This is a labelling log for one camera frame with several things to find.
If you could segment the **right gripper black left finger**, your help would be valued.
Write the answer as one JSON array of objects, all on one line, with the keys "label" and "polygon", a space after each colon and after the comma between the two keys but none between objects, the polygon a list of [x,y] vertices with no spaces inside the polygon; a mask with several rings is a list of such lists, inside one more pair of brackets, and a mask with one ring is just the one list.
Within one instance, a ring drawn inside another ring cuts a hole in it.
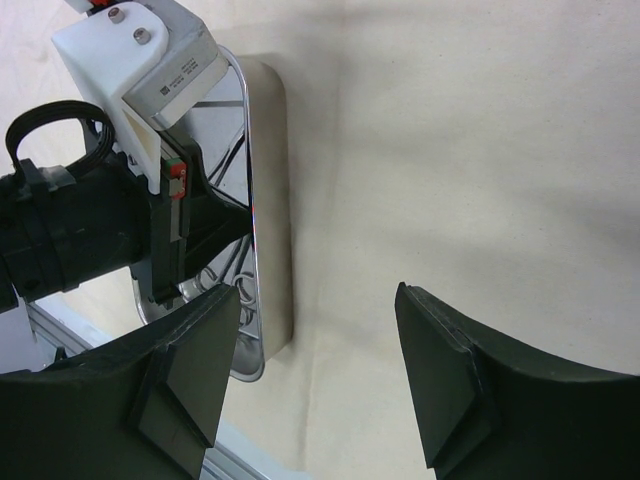
[{"label": "right gripper black left finger", "polygon": [[240,317],[220,285],[49,367],[1,378],[5,479],[196,479],[216,440]]}]

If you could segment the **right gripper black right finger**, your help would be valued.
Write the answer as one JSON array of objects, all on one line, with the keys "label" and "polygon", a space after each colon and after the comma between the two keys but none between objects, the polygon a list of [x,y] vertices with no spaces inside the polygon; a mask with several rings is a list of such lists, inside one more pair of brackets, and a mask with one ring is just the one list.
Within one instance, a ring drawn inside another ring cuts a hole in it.
[{"label": "right gripper black right finger", "polygon": [[395,315],[439,479],[635,479],[639,379],[580,364],[400,284]]}]

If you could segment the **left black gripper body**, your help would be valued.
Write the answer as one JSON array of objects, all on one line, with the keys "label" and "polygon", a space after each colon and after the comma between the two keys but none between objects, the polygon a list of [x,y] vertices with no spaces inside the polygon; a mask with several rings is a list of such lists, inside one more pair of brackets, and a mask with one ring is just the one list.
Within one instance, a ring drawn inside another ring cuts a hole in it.
[{"label": "left black gripper body", "polygon": [[170,181],[152,195],[144,176],[110,154],[89,174],[49,190],[43,170],[26,164],[28,180],[1,179],[1,309],[33,302],[129,267],[144,297],[166,303],[233,241],[250,231],[247,207],[215,193],[193,139],[165,139],[163,159],[183,163],[185,195]]}]

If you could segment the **beige cloth wrap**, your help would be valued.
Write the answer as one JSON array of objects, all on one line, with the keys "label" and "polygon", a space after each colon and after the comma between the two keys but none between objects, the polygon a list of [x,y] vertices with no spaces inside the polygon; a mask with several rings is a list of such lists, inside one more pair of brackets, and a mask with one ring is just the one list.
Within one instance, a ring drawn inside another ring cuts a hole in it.
[{"label": "beige cloth wrap", "polygon": [[223,410],[315,479],[429,479],[400,283],[639,370],[635,1],[191,1],[286,89],[293,340]]}]

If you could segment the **steel instrument tray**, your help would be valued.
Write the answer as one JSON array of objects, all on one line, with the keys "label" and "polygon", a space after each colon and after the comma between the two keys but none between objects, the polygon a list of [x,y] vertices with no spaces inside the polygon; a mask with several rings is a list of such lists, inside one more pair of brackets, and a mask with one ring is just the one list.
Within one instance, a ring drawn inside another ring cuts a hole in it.
[{"label": "steel instrument tray", "polygon": [[278,73],[256,57],[221,48],[226,75],[181,120],[200,145],[206,177],[217,194],[249,210],[252,230],[179,286],[180,307],[199,296],[207,267],[231,280],[254,274],[257,316],[239,325],[230,374],[259,380],[266,363],[291,340],[294,328],[287,106]]}]

